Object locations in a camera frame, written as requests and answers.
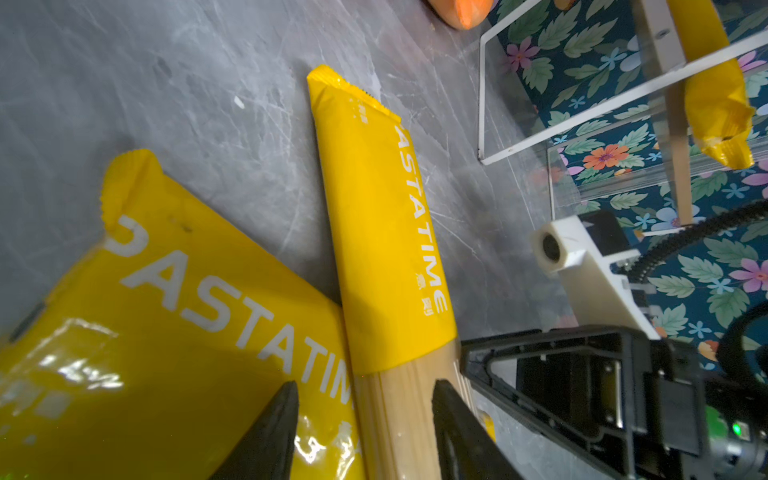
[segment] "white wire rack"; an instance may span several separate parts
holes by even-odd
[[[635,101],[639,98],[652,94],[655,91],[659,91],[663,88],[669,87],[672,84],[676,84],[677,82],[682,81],[685,78],[690,77],[691,75],[695,75],[697,73],[705,71],[708,68],[712,68],[716,65],[719,65],[725,61],[730,60],[731,58],[744,55],[747,52],[752,51],[758,47],[768,45],[768,30],[759,31],[756,34],[753,34],[725,48],[721,48],[720,50],[715,51],[707,56],[699,58],[695,61],[688,62],[677,69],[667,71],[666,73],[663,73],[648,81],[645,81],[644,83],[638,85],[637,87],[627,90],[622,94],[608,98],[606,101],[600,104],[597,104],[585,111],[582,111],[581,113],[576,114],[573,117],[570,117],[559,124],[546,128],[537,134],[533,134],[530,137],[527,137],[519,141],[518,143],[512,145],[511,147],[505,148],[502,151],[499,151],[489,157],[486,157],[485,156],[485,44],[491,41],[492,38],[495,38],[500,31],[502,31],[504,28],[507,28],[512,22],[514,22],[515,20],[523,16],[524,13],[526,13],[528,10],[533,8],[540,1],[541,0],[526,0],[519,7],[517,7],[515,10],[510,12],[507,16],[502,18],[496,25],[493,25],[493,27],[491,27],[486,33],[484,33],[480,37],[478,159],[484,165],[489,165],[499,160],[503,160],[506,157],[509,157],[510,155],[523,151],[526,148],[533,147],[534,145],[539,144],[542,141],[546,141],[547,139],[552,138],[555,135],[562,134],[566,131],[569,131],[573,127],[578,126],[579,124],[583,124],[584,122],[592,120],[593,118],[600,117],[601,115],[604,115],[610,111],[616,110],[617,108],[623,105],[626,105],[632,101]],[[647,116],[649,114],[650,112],[642,112],[636,116],[633,116],[632,118],[627,118],[622,120],[621,122],[608,125],[600,129],[599,131],[591,132],[590,135],[595,135],[603,131],[608,131],[612,128],[618,127],[619,124],[626,124],[636,120],[635,117],[639,118],[639,117]]]

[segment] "black cable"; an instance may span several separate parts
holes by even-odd
[[[768,373],[768,345],[761,345],[755,350],[755,360],[763,373]]]
[[[768,385],[758,382],[752,374],[750,364],[747,363],[744,355],[741,337],[746,333],[746,328],[752,322],[766,315],[768,315],[768,302],[762,302],[731,322],[725,334],[723,334],[723,338],[720,339],[716,354],[717,361],[720,362],[723,371],[732,380],[737,381],[741,385],[761,390],[764,395],[768,395]],[[760,368],[764,370],[765,366],[761,364]]]
[[[683,248],[729,228],[763,220],[766,217],[768,217],[768,200],[761,200],[709,218],[682,232],[671,235],[666,240],[659,242],[655,247],[650,248],[627,271],[627,278],[630,283],[646,283],[650,273],[656,267]],[[632,294],[638,306],[648,305],[643,290],[632,290]],[[723,334],[723,338],[720,339],[717,348],[717,361],[720,362],[723,371],[731,379],[736,380],[742,385],[759,389],[763,391],[763,394],[768,395],[768,386],[757,382],[752,375],[750,365],[747,363],[744,355],[741,340],[747,326],[766,315],[768,315],[768,302],[763,302],[734,320]],[[763,368],[763,363],[765,363],[765,359],[762,360],[761,368]]]
[[[738,227],[768,217],[768,200],[761,200],[745,207],[724,212],[716,217],[708,218],[692,227],[675,233],[650,248],[627,272],[630,283],[646,283],[650,273],[661,265],[668,257],[679,252],[692,243],[700,242],[706,237],[729,228]]]

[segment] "grey marble surface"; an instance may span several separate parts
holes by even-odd
[[[137,147],[339,301],[305,80],[322,63],[411,131],[461,337],[553,326],[568,302],[528,244],[550,220],[543,148],[476,160],[487,27],[453,31],[420,0],[0,3],[0,333],[98,241],[104,171]],[[488,47],[492,153],[536,117]],[[541,451],[499,418],[513,461]],[[576,461],[549,448],[569,472]]]

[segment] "yellow pasta package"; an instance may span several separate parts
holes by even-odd
[[[307,81],[366,473],[437,480],[435,381],[471,399],[413,140],[396,114],[331,68]]]
[[[292,478],[363,478],[340,308],[150,151],[114,160],[102,210],[0,349],[0,478],[208,479],[289,380]]]
[[[667,4],[688,61],[728,46],[711,0],[668,0]],[[734,170],[754,164],[746,138],[755,110],[735,58],[686,79],[685,113],[694,141],[705,154]]]
[[[308,77],[355,373],[456,337],[413,142],[400,118],[327,66]]]

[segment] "orange flower pattern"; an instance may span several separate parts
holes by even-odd
[[[717,357],[715,355],[717,354],[718,346],[720,346],[719,342],[707,340],[706,342],[699,343],[699,353],[713,362],[716,362]]]
[[[606,167],[615,167],[619,162],[629,157],[629,147],[618,144],[608,145],[606,148],[595,148],[592,155],[584,157],[584,167],[602,170]]]

